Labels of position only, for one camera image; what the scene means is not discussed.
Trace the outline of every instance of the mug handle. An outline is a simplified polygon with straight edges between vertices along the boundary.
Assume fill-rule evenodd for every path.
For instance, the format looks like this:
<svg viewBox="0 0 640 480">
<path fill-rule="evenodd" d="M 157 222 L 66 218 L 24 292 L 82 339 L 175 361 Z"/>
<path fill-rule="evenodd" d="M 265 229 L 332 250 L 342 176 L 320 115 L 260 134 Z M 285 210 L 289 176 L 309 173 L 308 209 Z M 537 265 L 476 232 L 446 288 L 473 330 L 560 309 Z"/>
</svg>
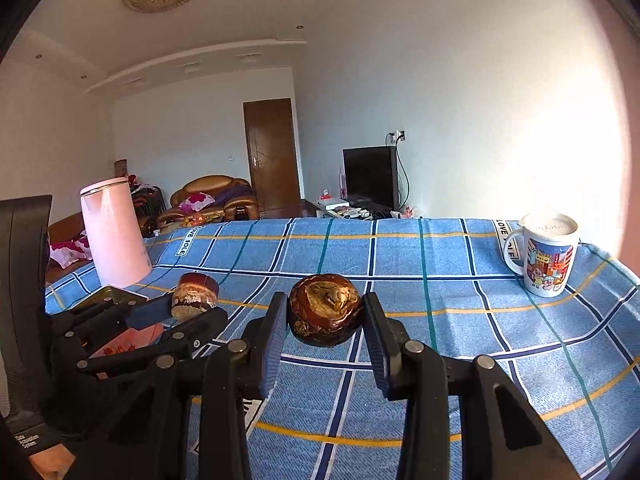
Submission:
<svg viewBox="0 0 640 480">
<path fill-rule="evenodd" d="M 514 261 L 507 254 L 507 249 L 509 248 L 509 242 L 511 242 L 511 240 L 513 240 L 516 236 L 522 236 L 523 234 L 524 232 L 522 231 L 522 228 L 513 230 L 511 234 L 507 236 L 507 239 L 504 241 L 504 247 L 502 248 L 502 256 L 504 257 L 504 262 L 507 264 L 507 267 L 509 267 L 513 272 L 519 274 L 520 276 L 524 275 L 524 267 L 521 267 L 514 263 Z"/>
</svg>

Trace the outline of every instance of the pink bottle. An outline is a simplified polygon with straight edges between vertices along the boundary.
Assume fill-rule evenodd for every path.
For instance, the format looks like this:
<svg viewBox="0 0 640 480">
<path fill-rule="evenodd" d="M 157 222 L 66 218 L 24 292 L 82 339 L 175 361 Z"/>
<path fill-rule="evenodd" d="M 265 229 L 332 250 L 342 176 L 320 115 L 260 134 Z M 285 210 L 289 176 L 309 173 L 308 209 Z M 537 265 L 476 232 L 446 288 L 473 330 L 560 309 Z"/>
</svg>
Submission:
<svg viewBox="0 0 640 480">
<path fill-rule="evenodd" d="M 148 275 L 151 261 L 126 177 L 85 187 L 80 191 L 80 204 L 100 283 L 125 287 Z"/>
</svg>

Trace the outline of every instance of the television screen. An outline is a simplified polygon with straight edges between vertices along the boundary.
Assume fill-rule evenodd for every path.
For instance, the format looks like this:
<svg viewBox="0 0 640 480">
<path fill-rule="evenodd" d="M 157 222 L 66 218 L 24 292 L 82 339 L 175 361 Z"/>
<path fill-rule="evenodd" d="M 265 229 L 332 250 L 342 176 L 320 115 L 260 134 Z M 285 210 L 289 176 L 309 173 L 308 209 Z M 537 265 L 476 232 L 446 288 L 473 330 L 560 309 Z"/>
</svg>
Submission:
<svg viewBox="0 0 640 480">
<path fill-rule="evenodd" d="M 367 202 L 398 210 L 398 163 L 395 146 L 342 150 L 347 197 L 356 206 Z"/>
</svg>

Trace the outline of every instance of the cartoon illustration on mug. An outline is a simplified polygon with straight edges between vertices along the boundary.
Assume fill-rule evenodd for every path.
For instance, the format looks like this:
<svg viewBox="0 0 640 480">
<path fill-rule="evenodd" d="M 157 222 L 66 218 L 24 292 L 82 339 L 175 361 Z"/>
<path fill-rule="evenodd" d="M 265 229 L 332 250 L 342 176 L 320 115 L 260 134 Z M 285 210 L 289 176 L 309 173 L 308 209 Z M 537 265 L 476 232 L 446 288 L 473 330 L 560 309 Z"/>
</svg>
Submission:
<svg viewBox="0 0 640 480">
<path fill-rule="evenodd" d="M 553 246 L 529 239 L 527 276 L 536 288 L 559 290 L 569 270 L 574 247 Z"/>
</svg>

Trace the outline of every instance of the blue gripper pad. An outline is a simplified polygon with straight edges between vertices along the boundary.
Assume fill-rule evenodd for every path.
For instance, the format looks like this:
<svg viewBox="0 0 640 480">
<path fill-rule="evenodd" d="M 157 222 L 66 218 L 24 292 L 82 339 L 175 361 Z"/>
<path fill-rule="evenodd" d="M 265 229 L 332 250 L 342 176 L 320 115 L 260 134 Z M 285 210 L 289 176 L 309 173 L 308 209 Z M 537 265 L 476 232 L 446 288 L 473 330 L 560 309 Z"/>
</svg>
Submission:
<svg viewBox="0 0 640 480">
<path fill-rule="evenodd" d="M 258 390 L 263 399 L 273 388 L 280 367 L 280 355 L 287 336 L 287 301 L 283 292 L 273 295 L 253 350 L 257 349 L 262 353 L 262 377 L 258 383 Z"/>
<path fill-rule="evenodd" d="M 402 355 L 375 292 L 362 297 L 365 309 L 364 337 L 369 349 L 376 386 L 388 397 L 391 379 L 398 375 Z"/>
</svg>

